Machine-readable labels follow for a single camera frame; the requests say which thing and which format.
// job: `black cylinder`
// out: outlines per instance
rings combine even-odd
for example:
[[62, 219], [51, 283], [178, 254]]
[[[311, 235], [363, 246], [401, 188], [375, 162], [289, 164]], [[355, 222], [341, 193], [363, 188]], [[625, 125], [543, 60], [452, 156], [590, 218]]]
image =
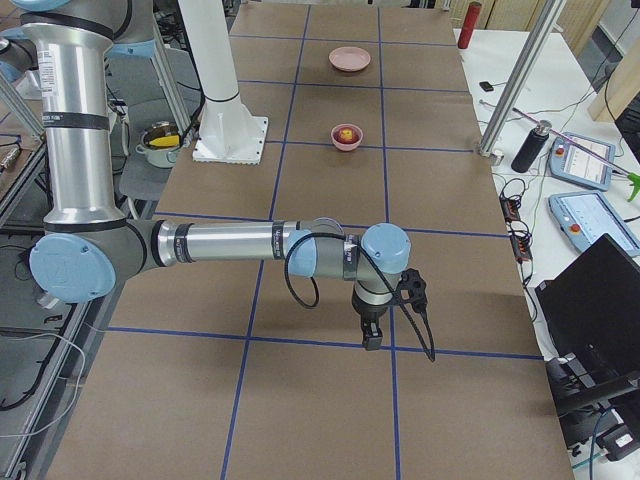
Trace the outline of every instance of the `black cylinder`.
[[540, 154], [542, 146], [549, 138], [551, 124], [546, 120], [541, 120], [538, 125], [529, 132], [516, 157], [511, 162], [511, 169], [524, 173], [529, 170], [536, 157]]

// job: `plate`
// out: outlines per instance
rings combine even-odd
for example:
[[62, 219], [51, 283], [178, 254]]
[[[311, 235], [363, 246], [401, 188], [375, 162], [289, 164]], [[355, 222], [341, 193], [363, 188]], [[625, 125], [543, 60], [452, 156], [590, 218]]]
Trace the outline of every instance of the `plate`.
[[358, 72], [371, 62], [371, 55], [358, 47], [340, 47], [329, 54], [331, 65], [343, 72]]

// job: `metal post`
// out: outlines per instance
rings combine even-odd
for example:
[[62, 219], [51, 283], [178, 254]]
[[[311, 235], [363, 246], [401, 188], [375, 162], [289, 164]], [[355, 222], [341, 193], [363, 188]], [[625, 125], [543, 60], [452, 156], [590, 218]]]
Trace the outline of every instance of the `metal post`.
[[0, 75], [0, 102], [13, 112], [31, 135], [40, 137], [44, 133], [42, 121], [31, 111], [20, 94], [3, 75]]
[[504, 88], [504, 92], [498, 101], [498, 105], [489, 120], [480, 145], [478, 145], [478, 153], [485, 157], [491, 155], [491, 151], [498, 139], [498, 135], [502, 131], [502, 127], [507, 120], [511, 108], [516, 103], [524, 84], [531, 73], [544, 44], [549, 37], [549, 34], [553, 30], [566, 0], [547, 0], [540, 12], [538, 21], [536, 22], [533, 30], [529, 34], [518, 61], [516, 62], [509, 81]]
[[180, 133], [185, 133], [185, 130], [189, 128], [189, 124], [191, 123], [189, 119], [189, 112], [187, 111], [187, 107], [184, 104], [184, 100], [180, 95], [180, 92], [178, 91], [178, 85], [173, 75], [173, 70], [171, 69], [167, 52], [164, 50], [164, 42], [162, 41], [162, 35], [158, 29], [158, 24], [155, 19], [152, 19], [152, 23], [153, 37], [156, 42], [156, 52], [151, 58], [151, 62], [153, 63], [153, 68], [156, 70], [156, 74], [158, 75], [160, 86], [162, 87], [162, 90], [164, 90], [164, 95], [167, 97], [167, 102], [169, 103], [169, 108], [171, 109], [173, 118], [176, 121], [178, 130], [180, 130]]

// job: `white desk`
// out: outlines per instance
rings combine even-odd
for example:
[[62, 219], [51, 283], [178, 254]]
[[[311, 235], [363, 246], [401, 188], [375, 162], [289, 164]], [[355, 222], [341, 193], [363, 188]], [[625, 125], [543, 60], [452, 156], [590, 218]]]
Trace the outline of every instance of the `white desk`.
[[[506, 82], [526, 38], [526, 32], [479, 30], [474, 32], [469, 48], [460, 51], [481, 130], [484, 130], [486, 124], [483, 122], [489, 120], [493, 109], [480, 104], [479, 100], [483, 99], [496, 104], [504, 85], [495, 87], [493, 92], [484, 92], [480, 88], [479, 82], [488, 81], [492, 84]], [[582, 72], [562, 36], [554, 33], [550, 36], [533, 68], [525, 88], [516, 102], [516, 107], [525, 112], [561, 109], [577, 102], [587, 91], [591, 91], [589, 80]], [[597, 123], [591, 120], [587, 107], [593, 98], [595, 95], [577, 107], [573, 118], [563, 130], [599, 138], [618, 145], [620, 133], [613, 123]], [[534, 116], [541, 120], [549, 120], [554, 128], [560, 130], [572, 112], [573, 107], [563, 112], [540, 113]], [[546, 199], [555, 193], [582, 190], [576, 185], [555, 179], [548, 174], [543, 177], [544, 163], [534, 163], [527, 174], [516, 174], [511, 170], [511, 161], [533, 126], [525, 119], [511, 121], [505, 125], [496, 143], [496, 148], [504, 152], [505, 158], [499, 166], [494, 167], [494, 173], [506, 180], [520, 177], [527, 183], [531, 181], [520, 209], [522, 219], [530, 228], [533, 228], [534, 272], [530, 282], [531, 286], [538, 285], [543, 280], [555, 278], [578, 256], [577, 251], [571, 246], [551, 216]], [[616, 163], [633, 172], [640, 171], [640, 165], [630, 152], [629, 147], [624, 141], [621, 143], [624, 155], [616, 159]], [[496, 188], [500, 191], [504, 180], [496, 175], [495, 181]], [[610, 190], [605, 194], [622, 218], [640, 215], [640, 197], [633, 203], [626, 200], [631, 193], [631, 187], [628, 184], [627, 180], [614, 177]], [[517, 192], [519, 186], [515, 187], [514, 192], [507, 193]], [[637, 236], [640, 236], [640, 220], [630, 223], [629, 226]], [[525, 274], [528, 274], [530, 266], [525, 265], [524, 269]], [[540, 328], [541, 325], [537, 325], [537, 327], [536, 332], [539, 334], [542, 353], [548, 358], [550, 352], [545, 348], [548, 345], [544, 338], [545, 329]], [[587, 453], [572, 459], [574, 465], [588, 458], [588, 448], [583, 450]], [[576, 469], [574, 473], [577, 480], [589, 477], [586, 466]], [[598, 459], [595, 461], [594, 476], [599, 480], [631, 479], [636, 478], [636, 475], [640, 475], [640, 452], [635, 452], [620, 462], [601, 462]]]

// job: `brown table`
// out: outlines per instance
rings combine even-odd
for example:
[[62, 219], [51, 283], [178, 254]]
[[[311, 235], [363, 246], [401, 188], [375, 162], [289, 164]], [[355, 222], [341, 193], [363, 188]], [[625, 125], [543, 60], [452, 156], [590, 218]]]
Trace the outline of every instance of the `brown table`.
[[[125, 289], [48, 478], [573, 478], [447, 14], [248, 4], [231, 37], [243, 101], [271, 121], [262, 162], [186, 152], [158, 217], [402, 226], [437, 361], [397, 313], [363, 351], [344, 282], [321, 280], [307, 311], [281, 263], [150, 271]], [[342, 45], [369, 51], [365, 71], [331, 68]], [[350, 154], [329, 142], [342, 122], [365, 132]]]

